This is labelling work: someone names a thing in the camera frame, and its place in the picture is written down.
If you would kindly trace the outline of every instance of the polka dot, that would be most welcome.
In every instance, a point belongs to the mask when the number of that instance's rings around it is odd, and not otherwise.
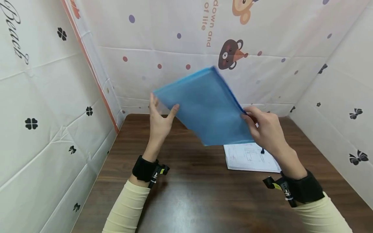
[[[129,19],[129,21],[130,21],[131,23],[134,23],[134,22],[135,22],[135,17],[134,17],[133,15],[129,15],[128,19]]]

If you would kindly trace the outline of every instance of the cartoon bear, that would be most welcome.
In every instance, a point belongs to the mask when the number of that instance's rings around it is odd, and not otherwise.
[[[244,46],[244,42],[242,40],[227,40],[222,50],[220,51],[219,55],[219,62],[218,67],[221,70],[230,69],[233,70],[234,67],[237,65],[237,61],[243,57],[247,57],[248,53],[241,52],[242,47]]]
[[[239,21],[241,24],[247,24],[250,19],[250,8],[254,2],[259,0],[233,0],[232,12],[235,16],[240,16]]]

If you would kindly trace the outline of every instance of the cream sleeve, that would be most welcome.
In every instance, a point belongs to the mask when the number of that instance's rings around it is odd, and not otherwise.
[[[149,188],[128,180],[106,219],[102,233],[134,233],[149,192]]]
[[[150,192],[127,181],[106,220],[102,233],[134,233]],[[352,233],[345,219],[324,193],[321,200],[293,208],[310,233]]]
[[[352,233],[332,200],[324,195],[323,199],[293,208],[305,229],[310,233]]]

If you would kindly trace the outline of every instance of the left hand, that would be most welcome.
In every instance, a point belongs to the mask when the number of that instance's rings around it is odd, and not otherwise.
[[[149,141],[163,143],[169,134],[173,119],[179,110],[179,104],[175,104],[170,114],[164,118],[157,110],[158,98],[153,93],[150,94],[150,138]]]

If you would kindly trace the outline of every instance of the wooden table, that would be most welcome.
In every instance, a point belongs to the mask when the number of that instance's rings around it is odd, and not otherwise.
[[[355,233],[373,232],[373,211],[287,118],[289,145],[311,170]],[[73,229],[100,233],[149,137],[149,116],[129,115]],[[175,119],[158,157],[171,169],[160,176],[145,203],[138,233],[304,232],[281,191],[262,180],[279,174],[228,170],[222,146],[204,147]]]

